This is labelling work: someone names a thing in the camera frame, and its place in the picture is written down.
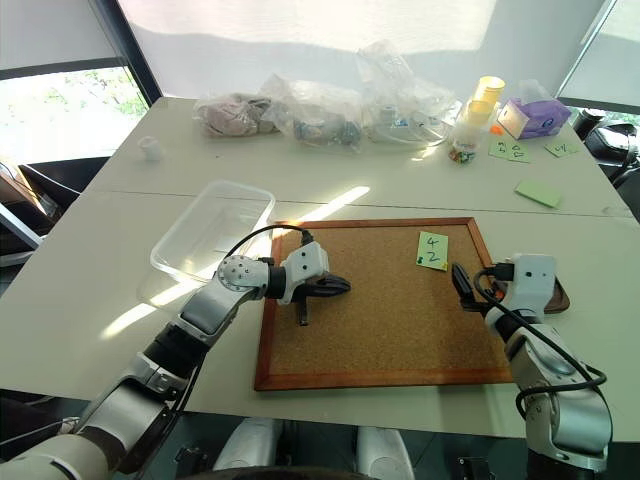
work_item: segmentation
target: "stack of cups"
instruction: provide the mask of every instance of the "stack of cups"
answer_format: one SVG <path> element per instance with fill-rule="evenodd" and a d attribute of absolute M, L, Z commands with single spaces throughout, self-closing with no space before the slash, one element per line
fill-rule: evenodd
<path fill-rule="evenodd" d="M 504 85 L 504 80 L 498 77 L 480 79 L 475 93 L 460 112 L 451 132 L 451 160 L 457 163 L 469 163 L 473 160 Z"/>

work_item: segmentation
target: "black cable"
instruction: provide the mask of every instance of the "black cable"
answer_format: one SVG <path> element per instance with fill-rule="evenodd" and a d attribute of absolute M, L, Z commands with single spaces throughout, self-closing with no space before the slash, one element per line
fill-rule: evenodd
<path fill-rule="evenodd" d="M 575 390 L 583 390 L 585 388 L 594 388 L 598 387 L 598 385 L 602 385 L 607 381 L 607 376 L 600 370 L 597 370 L 588 365 L 587 369 L 592 373 L 598 375 L 598 378 L 586 382 L 572 383 L 569 385 L 547 385 L 544 387 L 531 387 L 521 390 L 518 395 L 516 395 L 516 408 L 518 409 L 518 413 L 520 413 L 520 416 L 522 418 L 526 418 L 527 416 L 527 412 L 523 407 L 523 402 L 526 397 L 529 397 L 531 395 L 538 395 L 541 393 L 570 392 Z"/>
<path fill-rule="evenodd" d="M 158 454 L 158 452 L 166 442 L 167 438 L 169 438 L 169 435 L 171 434 L 174 427 L 176 426 L 176 423 L 178 423 L 178 420 L 180 420 L 180 417 L 184 414 L 184 409 L 187 406 L 187 402 L 189 401 L 189 397 L 191 397 L 191 392 L 193 391 L 193 387 L 195 386 L 196 380 L 198 379 L 198 376 L 200 375 L 200 371 L 202 370 L 204 359 L 205 359 L 205 355 L 202 356 L 202 358 L 196 365 L 196 368 L 193 370 L 193 373 L 191 374 L 191 380 L 189 381 L 189 385 L 187 386 L 187 389 L 184 391 L 182 396 L 174 402 L 173 406 L 171 407 L 171 412 L 173 414 L 171 421 L 165 427 L 164 431 L 162 432 L 162 435 L 160 436 L 160 440 L 158 440 L 158 443 L 153 449 L 153 452 L 151 452 L 151 454 L 147 457 L 145 462 L 142 464 L 142 467 L 140 467 L 135 477 L 133 477 L 133 480 L 141 480 L 144 477 L 144 474 L 146 473 L 147 469 L 153 462 L 153 459 Z"/>
<path fill-rule="evenodd" d="M 521 327 L 525 328 L 531 334 L 539 338 L 541 341 L 546 343 L 549 347 L 551 347 L 558 355 L 560 355 L 567 363 L 569 363 L 573 368 L 575 368 L 580 375 L 586 380 L 585 382 L 574 383 L 569 385 L 549 385 L 544 387 L 531 387 L 521 390 L 520 393 L 516 396 L 516 408 L 518 412 L 522 416 L 522 418 L 526 418 L 526 411 L 522 406 L 522 402 L 524 399 L 531 395 L 537 395 L 541 393 L 555 393 L 555 392 L 568 392 L 575 390 L 583 390 L 585 388 L 592 388 L 600 397 L 604 399 L 604 395 L 598 388 L 598 385 L 602 385 L 607 381 L 607 376 L 601 371 L 586 365 L 586 368 L 583 367 L 580 362 L 578 362 L 575 358 L 573 358 L 569 353 L 567 353 L 562 347 L 560 347 L 557 343 L 551 340 L 549 337 L 544 335 L 542 332 L 533 328 L 529 322 L 527 322 L 522 316 L 517 314 L 516 312 L 509 310 L 507 307 L 502 305 L 499 301 L 497 301 L 492 295 L 490 295 L 483 287 L 480 285 L 480 278 L 483 276 L 488 276 L 492 272 L 491 268 L 485 268 L 473 277 L 473 286 L 478 291 L 478 293 L 492 306 L 496 307 L 505 315 L 509 316 L 513 320 L 515 320 Z M 598 376 L 598 378 L 592 378 L 591 375 L 587 372 L 589 370 L 591 373 Z"/>
<path fill-rule="evenodd" d="M 263 232 L 266 232 L 268 230 L 274 230 L 276 228 L 284 228 L 284 229 L 287 229 L 287 230 L 297 230 L 297 231 L 301 232 L 302 233 L 302 244 L 303 245 L 306 245 L 307 243 L 310 243 L 310 242 L 313 241 L 313 235 L 311 235 L 311 233 L 305 228 L 298 227 L 296 225 L 286 225 L 286 224 L 283 224 L 283 225 L 267 225 L 266 227 L 259 228 L 258 230 L 254 230 L 253 232 L 251 232 L 250 234 L 248 234 L 244 238 L 242 238 L 238 243 L 236 243 L 233 247 L 231 247 L 231 250 L 229 250 L 229 252 L 225 255 L 224 258 L 227 258 L 227 257 L 230 257 L 231 255 L 233 255 L 235 253 L 235 251 L 238 250 L 238 248 L 240 248 L 244 243 L 246 243 L 248 240 L 250 240 L 251 238 L 255 237 L 256 235 L 259 235 L 259 234 L 261 234 Z M 169 434 L 171 433 L 171 431 L 175 427 L 176 423 L 178 422 L 178 420 L 180 419 L 180 417 L 184 413 L 184 409 L 187 406 L 187 402 L 189 401 L 189 398 L 191 397 L 191 392 L 193 392 L 193 387 L 195 386 L 196 380 L 198 380 L 198 376 L 200 375 L 200 371 L 202 370 L 202 365 L 204 364 L 204 359 L 205 359 L 205 355 L 202 356 L 202 358 L 200 359 L 200 361 L 196 365 L 196 368 L 193 370 L 193 373 L 191 375 L 191 379 L 189 380 L 189 384 L 187 385 L 186 390 L 184 391 L 182 396 L 174 402 L 173 406 L 171 407 L 171 412 L 173 414 L 173 417 L 171 418 L 171 421 L 165 427 L 165 430 L 162 433 L 162 436 L 161 436 L 160 440 L 158 441 L 158 444 L 156 445 L 154 451 L 151 453 L 151 455 L 149 455 L 149 457 L 147 458 L 147 460 L 145 461 L 143 466 L 136 473 L 136 476 L 134 477 L 134 480 L 140 480 L 144 476 L 144 474 L 145 474 L 147 468 L 149 467 L 149 465 L 151 464 L 153 458 L 156 456 L 156 454 L 158 453 L 160 448 L 162 448 L 162 445 L 167 440 L 167 438 L 169 437 Z"/>
<path fill-rule="evenodd" d="M 298 232 L 301 232 L 302 233 L 302 244 L 303 245 L 306 245 L 307 243 L 313 242 L 313 235 L 311 235 L 309 230 L 307 230 L 306 228 L 298 227 L 297 225 L 287 225 L 287 224 L 267 225 L 266 227 L 262 227 L 262 228 L 259 228 L 258 230 L 254 230 L 249 235 L 245 236 L 242 240 L 240 240 L 233 247 L 231 247 L 231 250 L 229 250 L 229 253 L 227 253 L 224 256 L 224 258 L 228 258 L 231 255 L 233 255 L 238 248 L 240 248 L 244 243 L 246 243 L 247 241 L 249 241 L 250 239 L 252 239 L 256 235 L 259 235 L 260 233 L 266 232 L 268 230 L 275 230 L 277 228 L 283 228 L 285 230 L 297 230 Z"/>

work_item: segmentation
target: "sunlight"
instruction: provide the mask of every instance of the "sunlight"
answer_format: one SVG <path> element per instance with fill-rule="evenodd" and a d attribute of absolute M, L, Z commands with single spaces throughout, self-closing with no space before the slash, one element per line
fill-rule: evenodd
<path fill-rule="evenodd" d="M 323 220 L 327 218 L 329 215 L 340 210 L 345 205 L 348 205 L 354 202 L 355 200 L 357 200 L 358 198 L 362 197 L 363 195 L 367 194 L 369 190 L 371 189 L 365 186 L 354 187 L 351 190 L 343 193 L 342 195 L 334 198 L 326 205 L 322 205 L 316 208 L 315 210 L 312 210 L 311 212 L 307 213 L 306 215 L 303 215 L 297 220 L 294 220 L 289 223 L 297 225 L 302 222 Z M 280 230 L 280 232 L 284 232 L 284 233 L 274 232 L 274 235 L 273 235 L 274 238 L 279 235 L 284 235 L 287 233 L 286 230 Z M 268 235 L 263 235 L 262 237 L 257 238 L 254 241 L 254 243 L 251 245 L 251 248 L 249 248 L 249 250 L 247 251 L 246 255 L 249 257 L 268 255 L 270 252 L 270 248 L 271 248 L 271 240 L 269 239 Z M 218 261 L 209 265 L 207 268 L 199 271 L 197 273 L 197 276 L 203 277 L 203 278 L 212 278 L 214 272 L 218 268 L 219 263 L 220 262 Z M 181 280 L 180 283 L 174 285 L 173 287 L 168 288 L 158 293 L 157 295 L 154 295 L 153 297 L 151 297 L 149 301 L 152 305 L 161 307 L 173 302 L 174 300 L 177 300 L 178 298 L 184 295 L 187 295 L 188 293 L 193 292 L 194 290 L 197 290 L 202 285 L 203 283 L 198 282 L 197 280 L 184 279 L 184 280 Z M 109 326 L 107 326 L 102 331 L 102 333 L 100 334 L 100 338 L 102 340 L 108 340 L 118 335 L 119 333 L 121 333 L 123 330 L 125 330 L 127 327 L 129 327 L 133 323 L 137 322 L 138 320 L 142 320 L 143 318 L 150 315 L 156 310 L 157 309 L 151 305 L 148 305 L 146 303 L 140 303 L 135 307 L 131 308 L 130 310 L 127 310 L 118 318 L 116 318 L 113 322 L 111 322 Z"/>
<path fill-rule="evenodd" d="M 413 157 L 411 159 L 411 161 L 412 162 L 422 162 L 427 157 L 430 157 L 431 155 L 433 155 L 437 151 L 438 151 L 438 146 L 437 145 L 434 145 L 432 147 L 426 147 L 421 153 L 419 153 L 418 155 Z"/>
<path fill-rule="evenodd" d="M 129 23 L 165 36 L 190 36 L 192 42 L 209 37 L 272 43 L 275 50 L 283 44 L 303 44 L 356 51 L 387 38 L 403 54 L 479 49 L 495 4 L 496 0 L 330 0 L 322 6 L 293 0 L 120 0 Z"/>
<path fill-rule="evenodd" d="M 155 310 L 155 308 L 153 308 L 151 305 L 147 305 L 146 303 L 140 303 L 136 305 L 131 310 L 127 310 L 113 322 L 111 322 L 109 326 L 102 331 L 102 333 L 100 334 L 100 338 L 102 340 L 108 340 L 111 337 L 115 337 L 129 325 L 132 325 L 141 318 L 144 318 L 150 313 L 155 312 Z"/>
<path fill-rule="evenodd" d="M 367 194 L 371 190 L 369 187 L 355 187 L 349 190 L 346 193 L 343 193 L 339 197 L 334 198 L 326 205 L 322 205 L 321 207 L 312 210 L 311 212 L 303 215 L 298 220 L 297 223 L 302 222 L 315 222 L 318 220 L 324 220 L 332 213 L 337 212 L 345 205 L 353 203 L 355 200 L 360 198 L 361 196 Z"/>

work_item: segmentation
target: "white window blind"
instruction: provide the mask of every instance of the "white window blind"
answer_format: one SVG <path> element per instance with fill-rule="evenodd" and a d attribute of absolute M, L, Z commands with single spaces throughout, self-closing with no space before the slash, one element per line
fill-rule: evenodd
<path fill-rule="evenodd" d="M 424 78 L 505 94 L 559 88 L 602 0 L 119 0 L 165 95 L 255 92 L 272 73 L 360 86 L 354 53 L 391 40 Z"/>
<path fill-rule="evenodd" d="M 0 70 L 115 56 L 88 0 L 0 1 Z"/>
<path fill-rule="evenodd" d="M 560 96 L 640 107 L 640 0 L 616 2 Z"/>

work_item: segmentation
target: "green sticky note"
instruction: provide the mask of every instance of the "green sticky note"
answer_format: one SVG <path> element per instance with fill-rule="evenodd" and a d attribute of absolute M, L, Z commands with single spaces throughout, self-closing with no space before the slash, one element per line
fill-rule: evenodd
<path fill-rule="evenodd" d="M 449 237 L 437 233 L 420 232 L 416 265 L 447 271 L 447 251 Z"/>
<path fill-rule="evenodd" d="M 512 162 L 530 163 L 527 146 L 512 138 L 496 138 L 489 144 L 489 155 Z"/>
<path fill-rule="evenodd" d="M 515 192 L 552 208 L 557 208 L 562 198 L 556 190 L 535 180 L 522 180 Z"/>
<path fill-rule="evenodd" d="M 556 157 L 564 157 L 576 153 L 579 149 L 571 142 L 565 142 L 561 138 L 555 139 L 551 143 L 547 143 L 544 148 L 553 153 Z"/>

